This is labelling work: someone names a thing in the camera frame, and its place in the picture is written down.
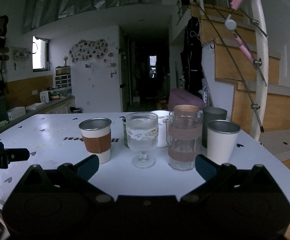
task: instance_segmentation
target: hanging coat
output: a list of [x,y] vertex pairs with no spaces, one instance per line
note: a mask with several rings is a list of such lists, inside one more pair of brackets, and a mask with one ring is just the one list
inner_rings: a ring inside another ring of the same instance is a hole
[[199,20],[192,17],[185,29],[184,50],[181,52],[185,89],[198,95],[203,88],[202,45],[199,34]]

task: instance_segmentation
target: white table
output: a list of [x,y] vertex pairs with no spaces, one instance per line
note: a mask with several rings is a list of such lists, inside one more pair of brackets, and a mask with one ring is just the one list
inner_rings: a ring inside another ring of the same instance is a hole
[[[30,165],[39,164],[43,169],[55,169],[63,163],[75,164],[86,158],[88,152],[84,142],[64,138],[81,138],[78,124],[93,117],[111,119],[112,138],[119,140],[112,143],[111,160],[101,164],[89,182],[114,199],[118,195],[176,195],[179,199],[205,182],[195,169],[173,170],[168,165],[166,148],[150,153],[156,158],[154,166],[147,169],[133,166],[131,160],[136,153],[124,146],[120,118],[127,114],[38,114],[0,134],[5,148],[27,148],[32,153],[28,161],[11,163],[8,169],[0,169],[0,209]],[[229,162],[239,169],[264,164],[290,202],[290,170],[245,132],[239,132],[237,143],[244,147],[235,146]]]

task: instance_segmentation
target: kitchen counter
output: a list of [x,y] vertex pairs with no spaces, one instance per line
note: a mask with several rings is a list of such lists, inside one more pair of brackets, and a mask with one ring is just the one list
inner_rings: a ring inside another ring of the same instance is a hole
[[7,125],[1,127],[0,133],[4,132],[5,130],[9,129],[10,127],[18,124],[21,121],[24,121],[25,119],[27,119],[35,114],[42,114],[44,111],[46,111],[50,108],[57,107],[61,103],[66,103],[67,101],[73,100],[74,98],[75,98],[74,96],[69,96],[69,97],[65,97],[65,98],[61,98],[61,99],[55,99],[55,100],[48,102],[47,104],[45,104],[45,106],[40,107],[39,109],[28,110],[28,111],[26,111],[25,115],[22,115],[13,121],[9,121],[9,123]]

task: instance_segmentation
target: white cup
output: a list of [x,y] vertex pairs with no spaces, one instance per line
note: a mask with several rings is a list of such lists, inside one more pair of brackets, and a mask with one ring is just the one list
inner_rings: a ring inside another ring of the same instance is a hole
[[110,160],[111,123],[108,118],[92,118],[78,125],[86,150],[98,156],[100,164]]
[[168,120],[169,111],[157,110],[152,113],[158,115],[158,143],[157,148],[164,148],[167,146],[166,141],[166,121]]
[[207,158],[221,165],[229,161],[240,126],[227,120],[207,123]]

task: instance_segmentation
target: trash bin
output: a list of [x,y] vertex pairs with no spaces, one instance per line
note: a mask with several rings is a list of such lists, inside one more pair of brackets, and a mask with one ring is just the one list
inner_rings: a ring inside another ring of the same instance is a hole
[[71,114],[81,114],[82,108],[70,107]]

